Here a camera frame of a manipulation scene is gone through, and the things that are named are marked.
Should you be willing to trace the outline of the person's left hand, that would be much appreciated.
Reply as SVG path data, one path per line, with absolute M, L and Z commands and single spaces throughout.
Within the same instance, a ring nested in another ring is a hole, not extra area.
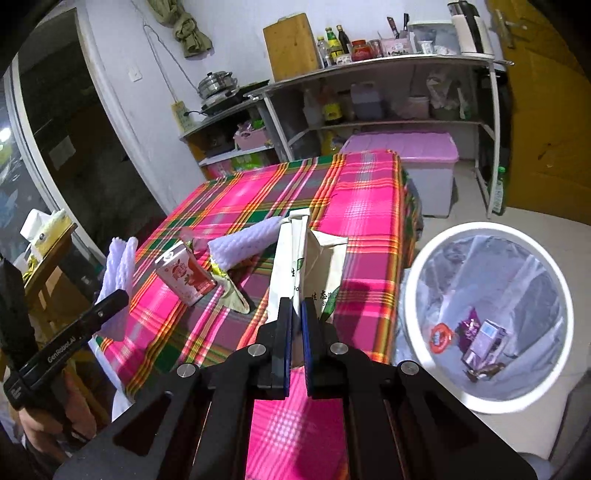
M 65 413 L 73 428 L 87 439 L 97 433 L 97 425 L 86 399 L 82 395 L 74 378 L 64 371 L 62 378 L 67 392 Z M 43 409 L 23 408 L 18 417 L 27 440 L 41 454 L 48 455 L 58 464 L 68 459 L 65 451 L 58 444 L 58 436 L 63 432 L 63 425 Z

